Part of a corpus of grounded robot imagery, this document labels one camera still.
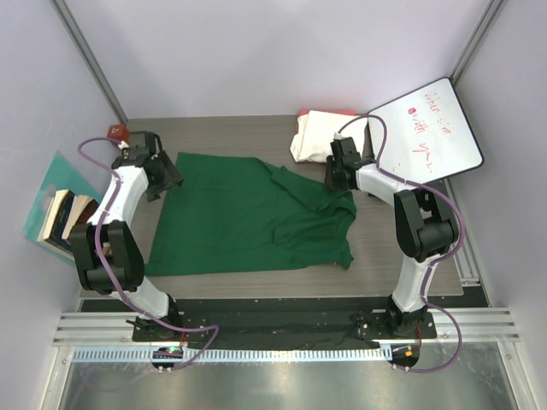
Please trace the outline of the white dry-erase board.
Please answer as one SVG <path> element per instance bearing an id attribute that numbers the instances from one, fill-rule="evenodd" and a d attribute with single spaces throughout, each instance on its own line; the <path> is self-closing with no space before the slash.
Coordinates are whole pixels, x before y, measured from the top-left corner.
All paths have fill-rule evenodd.
<path id="1" fill-rule="evenodd" d="M 368 113 L 381 169 L 428 183 L 481 167 L 484 156 L 455 88 L 441 78 Z"/>

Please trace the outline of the green t shirt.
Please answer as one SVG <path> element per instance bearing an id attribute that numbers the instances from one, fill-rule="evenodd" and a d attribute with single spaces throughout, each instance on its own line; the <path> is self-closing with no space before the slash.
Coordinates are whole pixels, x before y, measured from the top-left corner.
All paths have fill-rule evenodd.
<path id="1" fill-rule="evenodd" d="M 150 277 L 350 267 L 351 192 L 254 157 L 181 152 L 145 272 Z"/>

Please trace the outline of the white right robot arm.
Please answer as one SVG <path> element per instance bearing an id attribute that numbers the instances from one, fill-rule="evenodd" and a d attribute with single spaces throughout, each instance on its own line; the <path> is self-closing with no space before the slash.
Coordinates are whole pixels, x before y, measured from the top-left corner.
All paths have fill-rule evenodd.
<path id="1" fill-rule="evenodd" d="M 385 310 L 387 330 L 394 337 L 412 337 L 426 318 L 427 294 L 438 258 L 446 256 L 460 236 L 453 209 L 439 185 L 420 185 L 377 168 L 362 157 L 352 138 L 330 142 L 326 186 L 359 190 L 391 205 L 403 264 Z"/>

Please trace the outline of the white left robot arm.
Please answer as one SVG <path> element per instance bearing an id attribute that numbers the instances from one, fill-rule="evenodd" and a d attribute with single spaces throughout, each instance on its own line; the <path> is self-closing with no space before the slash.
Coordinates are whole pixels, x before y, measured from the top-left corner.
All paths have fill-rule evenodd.
<path id="1" fill-rule="evenodd" d="M 109 141 L 120 151 L 112 164 L 84 156 L 107 171 L 110 181 L 94 214 L 69 233 L 80 285 L 124 302 L 138 315 L 135 328 L 171 341 L 181 333 L 181 317 L 174 299 L 146 278 L 131 223 L 140 199 L 153 202 L 183 179 L 156 133 L 137 131 L 127 141 Z"/>

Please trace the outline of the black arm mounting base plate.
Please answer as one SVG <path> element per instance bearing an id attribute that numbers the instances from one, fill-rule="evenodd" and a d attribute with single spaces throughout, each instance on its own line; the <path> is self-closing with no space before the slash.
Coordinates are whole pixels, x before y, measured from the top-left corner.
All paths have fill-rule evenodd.
<path id="1" fill-rule="evenodd" d="M 85 301 L 85 313 L 129 313 L 134 342 L 187 342 L 201 347 L 220 332 L 215 349 L 319 350 L 370 347 L 380 339 L 433 339 L 432 315 L 396 313 L 384 298 L 179 299 L 165 319 L 172 331 L 140 319 L 120 301 Z"/>

